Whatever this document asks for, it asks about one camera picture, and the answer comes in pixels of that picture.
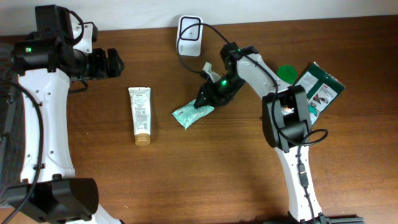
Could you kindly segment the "teal tissue packet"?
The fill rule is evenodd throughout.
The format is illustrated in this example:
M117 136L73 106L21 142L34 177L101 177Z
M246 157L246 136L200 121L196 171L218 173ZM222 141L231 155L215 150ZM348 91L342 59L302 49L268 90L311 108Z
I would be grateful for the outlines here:
M195 100L192 100L187 105L175 110L172 113L174 118L184 127L184 129L189 128L194 122L210 114L215 109L212 106L202 106L195 108L194 104Z

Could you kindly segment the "white cream tube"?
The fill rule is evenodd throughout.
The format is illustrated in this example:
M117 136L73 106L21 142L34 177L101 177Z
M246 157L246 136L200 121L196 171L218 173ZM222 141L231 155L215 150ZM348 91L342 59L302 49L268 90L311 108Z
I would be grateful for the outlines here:
M150 87L128 88L133 118L134 139L137 146L150 144L151 103Z

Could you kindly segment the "orange tissue packet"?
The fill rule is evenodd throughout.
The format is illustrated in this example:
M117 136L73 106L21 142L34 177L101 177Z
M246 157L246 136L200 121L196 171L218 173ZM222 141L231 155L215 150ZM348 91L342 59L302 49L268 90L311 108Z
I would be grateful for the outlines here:
M288 115L288 114L292 114L294 113L294 109L293 108L289 108L289 107L284 107L282 108L282 114L283 115Z

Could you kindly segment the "green lid seasoning jar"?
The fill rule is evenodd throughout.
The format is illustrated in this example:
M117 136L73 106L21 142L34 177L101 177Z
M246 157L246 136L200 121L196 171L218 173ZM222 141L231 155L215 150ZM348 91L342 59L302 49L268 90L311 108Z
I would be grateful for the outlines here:
M298 77L298 73L293 66L283 65L278 68L277 76L284 82L293 85Z

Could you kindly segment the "green wipes package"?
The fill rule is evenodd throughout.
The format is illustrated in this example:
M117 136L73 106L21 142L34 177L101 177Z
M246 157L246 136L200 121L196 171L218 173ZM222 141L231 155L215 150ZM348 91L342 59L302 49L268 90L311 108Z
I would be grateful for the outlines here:
M295 85L301 85L307 94L312 126L346 88L344 84L322 69L316 62L310 62L307 65L295 81Z

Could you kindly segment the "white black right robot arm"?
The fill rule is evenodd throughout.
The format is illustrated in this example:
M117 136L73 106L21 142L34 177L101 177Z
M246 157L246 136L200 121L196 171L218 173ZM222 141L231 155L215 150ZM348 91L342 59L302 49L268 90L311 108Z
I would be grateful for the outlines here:
M219 107L233 99L247 83L262 100L262 130L282 164L289 194L287 223L364 223L362 217L324 216L313 186L309 165L309 137L315 134L308 110L307 94L300 85L281 80L263 62L253 47L227 43L220 51L226 75L215 73L210 63L201 72L206 83L194 106Z

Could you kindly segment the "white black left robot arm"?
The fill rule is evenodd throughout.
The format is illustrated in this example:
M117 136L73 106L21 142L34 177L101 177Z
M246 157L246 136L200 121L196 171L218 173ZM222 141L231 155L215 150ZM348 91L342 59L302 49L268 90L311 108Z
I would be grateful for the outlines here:
M78 178L67 129L70 84L120 76L115 49L94 48L92 22L57 5L35 8L37 29L2 44L1 206L38 223L117 223L99 203L92 178Z

